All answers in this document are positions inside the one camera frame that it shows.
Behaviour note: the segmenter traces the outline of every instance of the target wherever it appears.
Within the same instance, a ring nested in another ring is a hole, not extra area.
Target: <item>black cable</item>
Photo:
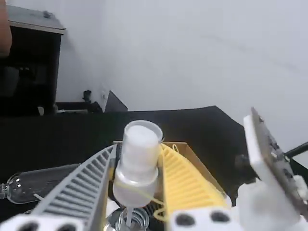
[[[285,155],[289,158],[292,158],[294,156],[297,156],[301,153],[304,153],[308,151],[308,142],[302,144],[302,145],[299,145],[298,147],[294,148],[294,149],[291,149],[290,151],[286,152]]]

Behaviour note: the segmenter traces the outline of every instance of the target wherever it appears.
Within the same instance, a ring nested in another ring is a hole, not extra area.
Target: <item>black table surface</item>
[[[244,128],[215,106],[175,111],[57,115],[0,120],[0,182],[16,172],[81,163],[123,138],[132,120],[156,123],[165,141],[184,141],[228,195],[249,177],[234,165],[236,155],[247,155]],[[296,171],[306,169],[293,163]],[[0,200],[0,221],[33,208]]]

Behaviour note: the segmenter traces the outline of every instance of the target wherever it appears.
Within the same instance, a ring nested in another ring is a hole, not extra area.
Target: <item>white wall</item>
[[[254,106],[284,150],[308,141],[308,2],[106,0],[104,74],[129,110]]]
[[[57,102],[83,101],[83,91],[104,108],[101,90],[107,90],[101,60],[102,1],[100,0],[7,0],[14,6],[47,10],[67,28],[62,37]]]

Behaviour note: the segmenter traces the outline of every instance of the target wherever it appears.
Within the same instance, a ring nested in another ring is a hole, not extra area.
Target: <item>screw hole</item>
[[[214,222],[228,222],[230,221],[230,218],[228,215],[222,213],[222,212],[213,212],[211,214],[211,218],[212,218],[212,221]]]
[[[36,231],[38,229],[38,224],[34,222],[27,223],[23,225],[18,231]]]
[[[76,227],[74,225],[63,225],[58,231],[76,231]]]
[[[195,224],[193,217],[187,214],[179,214],[176,218],[176,223],[179,226],[191,226]]]

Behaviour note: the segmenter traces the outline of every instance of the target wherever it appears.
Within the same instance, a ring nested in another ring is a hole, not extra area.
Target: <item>white spray cap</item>
[[[162,137],[160,127],[152,122],[136,120],[126,125],[113,187],[115,198],[122,205],[142,207],[150,202],[140,191],[149,196],[155,193],[158,148]]]

